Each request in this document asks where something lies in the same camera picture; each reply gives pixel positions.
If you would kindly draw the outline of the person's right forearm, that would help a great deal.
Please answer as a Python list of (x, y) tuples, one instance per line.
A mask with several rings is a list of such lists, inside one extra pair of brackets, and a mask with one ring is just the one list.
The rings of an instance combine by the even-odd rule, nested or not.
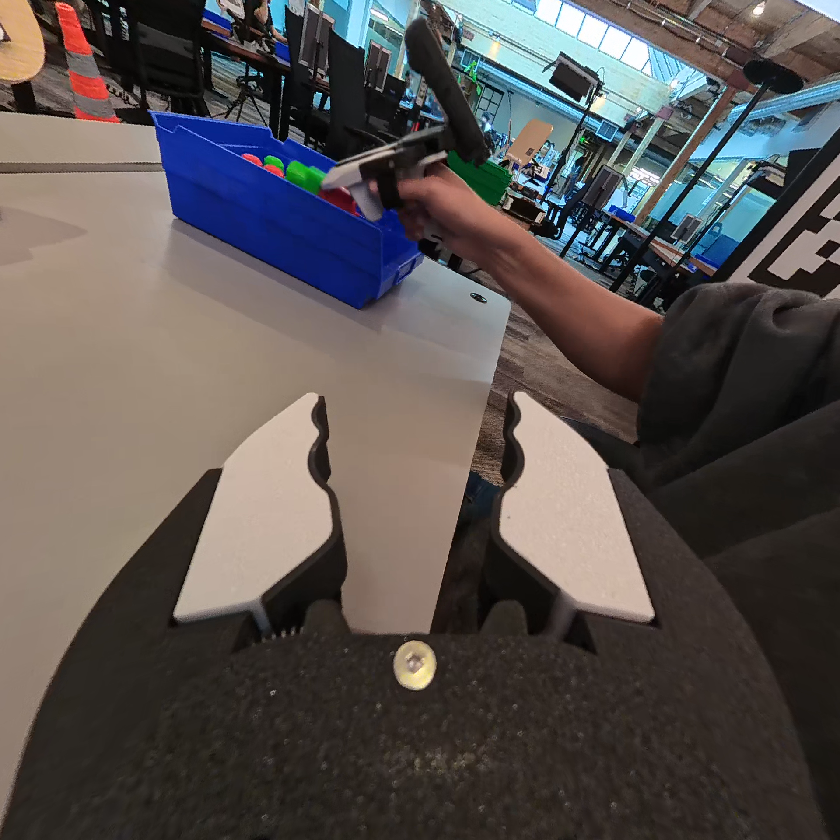
[(662, 486), (752, 444), (838, 436), (838, 300), (711, 282), (666, 315), (582, 276), (500, 213), (489, 273), (565, 357), (635, 402), (646, 481)]

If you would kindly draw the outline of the black floor lamp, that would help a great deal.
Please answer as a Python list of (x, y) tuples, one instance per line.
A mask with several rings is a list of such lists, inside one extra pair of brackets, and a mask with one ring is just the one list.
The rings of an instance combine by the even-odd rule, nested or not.
[(786, 95), (798, 92), (804, 85), (803, 79), (795, 71), (779, 65), (771, 59), (752, 59), (744, 66), (743, 74), (747, 81), (759, 86), (758, 90), (751, 96), (751, 99), (748, 103), (746, 103), (738, 117), (731, 122), (730, 128), (724, 133), (720, 141), (704, 160), (703, 164), (696, 170), (695, 174), (693, 174), (688, 183), (683, 187), (674, 202), (672, 202), (672, 204), (665, 210), (663, 216), (651, 229), (646, 239), (628, 258), (622, 272), (617, 278), (615, 278), (614, 282), (610, 286), (610, 292), (616, 293), (620, 290), (625, 279), (630, 275), (632, 269), (643, 259), (644, 255), (649, 250), (649, 247), (653, 244), (655, 238), (657, 237), (660, 229), (669, 220), (670, 215), (679, 207), (680, 204), (683, 203), (686, 197), (694, 189), (700, 178), (706, 173), (711, 162), (718, 156), (733, 135), (739, 130), (744, 120), (751, 114), (751, 111), (756, 107), (763, 95), (767, 91), (774, 91), (776, 93)]

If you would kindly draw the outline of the blue plastic bin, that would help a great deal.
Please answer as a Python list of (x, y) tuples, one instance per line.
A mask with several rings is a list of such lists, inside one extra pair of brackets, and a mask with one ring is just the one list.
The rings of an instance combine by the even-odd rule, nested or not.
[(265, 125), (153, 112), (175, 217), (278, 268), (331, 298), (363, 309), (424, 261), (392, 211), (355, 217), (286, 178), (245, 161), (268, 154), (327, 172), (330, 158)]

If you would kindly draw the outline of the person's blue jeans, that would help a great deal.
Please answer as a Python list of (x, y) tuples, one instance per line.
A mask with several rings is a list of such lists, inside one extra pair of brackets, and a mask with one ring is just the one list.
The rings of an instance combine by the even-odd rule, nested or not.
[(487, 519), (500, 492), (498, 485), (484, 478), (478, 471), (471, 470), (458, 512), (457, 529)]

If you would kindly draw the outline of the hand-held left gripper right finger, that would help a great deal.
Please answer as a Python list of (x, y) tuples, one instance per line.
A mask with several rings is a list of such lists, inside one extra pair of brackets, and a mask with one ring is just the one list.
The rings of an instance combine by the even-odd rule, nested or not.
[(652, 625), (654, 605), (603, 458), (525, 392), (509, 395), (503, 437), (484, 614), (515, 602), (532, 636), (567, 637), (580, 616)]

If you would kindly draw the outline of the black office chair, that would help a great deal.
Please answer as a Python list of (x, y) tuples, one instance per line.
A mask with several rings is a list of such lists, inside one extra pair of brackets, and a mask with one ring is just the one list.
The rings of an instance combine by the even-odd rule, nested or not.
[(147, 95), (168, 98), (171, 111), (209, 117), (204, 98), (202, 22), (204, 2), (126, 2), (129, 44), (140, 105)]
[(329, 131), (325, 154), (339, 162), (397, 137), (366, 123), (364, 53), (335, 30), (329, 32)]

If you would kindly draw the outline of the person's dark clothing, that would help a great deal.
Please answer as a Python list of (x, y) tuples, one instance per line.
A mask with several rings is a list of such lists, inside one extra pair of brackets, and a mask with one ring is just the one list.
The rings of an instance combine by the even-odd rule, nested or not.
[(716, 576), (793, 717), (827, 834), (839, 825), (839, 405), (654, 483), (642, 449), (565, 418)]

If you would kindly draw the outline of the green plastic bin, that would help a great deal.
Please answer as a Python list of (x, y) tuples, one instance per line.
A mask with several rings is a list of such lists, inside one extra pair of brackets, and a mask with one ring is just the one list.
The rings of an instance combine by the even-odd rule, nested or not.
[(492, 161), (481, 165), (464, 161), (455, 150), (448, 153), (449, 169), (456, 173), (485, 203), (497, 207), (511, 183), (511, 172)]

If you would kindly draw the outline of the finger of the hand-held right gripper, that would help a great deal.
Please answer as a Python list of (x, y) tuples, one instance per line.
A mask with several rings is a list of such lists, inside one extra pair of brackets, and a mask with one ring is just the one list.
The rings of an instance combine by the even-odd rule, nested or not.
[(347, 190), (351, 195), (396, 194), (396, 147), (378, 146), (334, 165), (319, 190)]

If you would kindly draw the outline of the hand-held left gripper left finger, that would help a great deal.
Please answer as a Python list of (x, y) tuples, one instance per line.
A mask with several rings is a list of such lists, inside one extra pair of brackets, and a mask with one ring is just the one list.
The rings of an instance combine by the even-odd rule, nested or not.
[(309, 606), (341, 601), (347, 554), (329, 487), (326, 402), (310, 392), (222, 467), (173, 618), (246, 613), (263, 637), (300, 628)]

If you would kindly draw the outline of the white stand with wooden board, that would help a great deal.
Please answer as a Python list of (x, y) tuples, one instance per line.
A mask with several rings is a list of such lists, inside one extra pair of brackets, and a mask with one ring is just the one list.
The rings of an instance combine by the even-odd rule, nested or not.
[(1, 1), (1, 82), (28, 82), (42, 70), (45, 41), (27, 1)]

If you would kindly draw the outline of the framed black white marker sign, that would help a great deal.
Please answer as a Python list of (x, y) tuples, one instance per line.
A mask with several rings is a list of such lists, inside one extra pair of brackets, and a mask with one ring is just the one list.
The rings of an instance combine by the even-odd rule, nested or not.
[(839, 133), (804, 165), (713, 277), (736, 280), (838, 298)]

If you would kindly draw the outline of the person's right hand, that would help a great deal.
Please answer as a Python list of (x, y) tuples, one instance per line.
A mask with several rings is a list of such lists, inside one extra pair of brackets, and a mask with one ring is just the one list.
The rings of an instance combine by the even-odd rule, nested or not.
[(422, 177), (399, 181), (397, 210), (406, 236), (419, 242), (437, 232), (449, 251), (491, 270), (534, 245), (534, 239), (508, 216), (485, 203), (444, 164)]

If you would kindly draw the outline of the orange striped cone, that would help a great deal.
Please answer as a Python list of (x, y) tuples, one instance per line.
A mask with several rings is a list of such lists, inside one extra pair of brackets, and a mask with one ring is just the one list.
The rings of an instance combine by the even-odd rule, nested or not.
[(63, 2), (56, 2), (55, 8), (66, 53), (76, 119), (119, 123), (75, 8)]

